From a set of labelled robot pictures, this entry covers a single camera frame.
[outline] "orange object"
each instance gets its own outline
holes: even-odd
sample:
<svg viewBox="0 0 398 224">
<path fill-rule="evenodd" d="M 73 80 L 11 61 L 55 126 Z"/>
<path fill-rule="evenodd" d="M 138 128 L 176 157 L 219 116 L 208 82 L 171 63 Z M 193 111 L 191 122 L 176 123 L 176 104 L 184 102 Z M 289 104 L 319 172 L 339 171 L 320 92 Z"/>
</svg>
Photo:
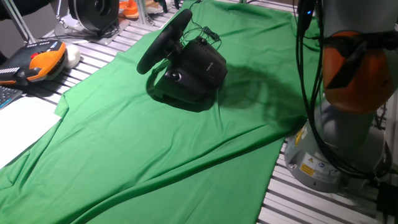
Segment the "orange object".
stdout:
<svg viewBox="0 0 398 224">
<path fill-rule="evenodd" d="M 125 2 L 119 3 L 119 8 L 123 9 L 123 14 L 127 18 L 137 19 L 139 16 L 137 4 L 134 0 L 128 0 Z"/>
<path fill-rule="evenodd" d="M 53 69 L 53 67 L 58 63 L 58 61 L 61 60 L 62 55 L 65 53 L 66 47 L 67 46 L 65 45 L 65 43 L 62 43 L 60 49 L 57 51 L 44 52 L 35 56 L 30 61 L 29 69 L 41 68 L 41 70 L 39 74 L 33 77 L 29 77 L 27 79 L 32 81 L 47 75 L 51 71 L 51 69 Z"/>
<path fill-rule="evenodd" d="M 340 32 L 334 36 L 358 35 Z M 394 93 L 391 72 L 383 50 L 368 50 L 357 74 L 345 88 L 326 89 L 346 59 L 331 45 L 323 51 L 323 83 L 331 105 L 348 113 L 365 114 L 376 111 Z"/>
</svg>

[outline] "white ball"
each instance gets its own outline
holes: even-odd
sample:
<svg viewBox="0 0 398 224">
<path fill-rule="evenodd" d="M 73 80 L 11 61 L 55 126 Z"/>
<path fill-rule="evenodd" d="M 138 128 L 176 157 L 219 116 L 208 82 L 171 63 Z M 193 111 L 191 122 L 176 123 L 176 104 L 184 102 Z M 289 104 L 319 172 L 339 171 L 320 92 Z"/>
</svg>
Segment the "white ball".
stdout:
<svg viewBox="0 0 398 224">
<path fill-rule="evenodd" d="M 77 63 L 80 61 L 80 51 L 79 48 L 75 45 L 71 44 L 67 47 L 67 64 L 65 65 L 66 68 L 74 68 Z"/>
</svg>

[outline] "keyboard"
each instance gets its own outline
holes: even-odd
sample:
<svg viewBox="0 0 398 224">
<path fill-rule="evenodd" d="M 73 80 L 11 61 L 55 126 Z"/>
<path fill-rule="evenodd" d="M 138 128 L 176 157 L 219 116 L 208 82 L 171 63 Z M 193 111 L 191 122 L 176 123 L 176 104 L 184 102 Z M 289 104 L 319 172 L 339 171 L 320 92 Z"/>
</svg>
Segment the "keyboard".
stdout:
<svg viewBox="0 0 398 224">
<path fill-rule="evenodd" d="M 4 86 L 0 86 L 0 110 L 5 106 L 17 100 L 23 94 L 20 90 L 14 90 Z"/>
</svg>

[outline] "yellow warning sticker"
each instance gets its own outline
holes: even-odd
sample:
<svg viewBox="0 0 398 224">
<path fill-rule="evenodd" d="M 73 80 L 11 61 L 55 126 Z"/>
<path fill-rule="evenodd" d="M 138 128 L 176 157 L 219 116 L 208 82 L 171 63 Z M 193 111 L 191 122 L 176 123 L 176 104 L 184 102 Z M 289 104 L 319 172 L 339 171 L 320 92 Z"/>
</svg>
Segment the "yellow warning sticker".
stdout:
<svg viewBox="0 0 398 224">
<path fill-rule="evenodd" d="M 312 169 L 311 167 L 301 164 L 300 170 L 303 171 L 304 173 L 310 175 L 312 177 L 313 173 L 315 172 L 315 169 Z"/>
<path fill-rule="evenodd" d="M 296 142 L 295 142 L 296 146 L 300 142 L 300 139 L 303 139 L 305 137 L 305 136 L 302 137 L 303 133 L 304 135 L 307 135 L 307 124 L 305 124 L 304 127 L 297 133 Z"/>
</svg>

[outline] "orange device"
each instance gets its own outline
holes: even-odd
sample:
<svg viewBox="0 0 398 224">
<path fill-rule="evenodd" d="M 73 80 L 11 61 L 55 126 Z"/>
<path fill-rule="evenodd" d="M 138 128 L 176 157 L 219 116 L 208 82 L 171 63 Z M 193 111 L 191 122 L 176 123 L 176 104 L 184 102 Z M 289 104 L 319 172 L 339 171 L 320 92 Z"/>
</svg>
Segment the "orange device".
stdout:
<svg viewBox="0 0 398 224">
<path fill-rule="evenodd" d="M 46 40 L 21 47 L 0 66 L 0 85 L 28 85 L 53 79 L 64 68 L 66 45 L 59 40 Z"/>
</svg>

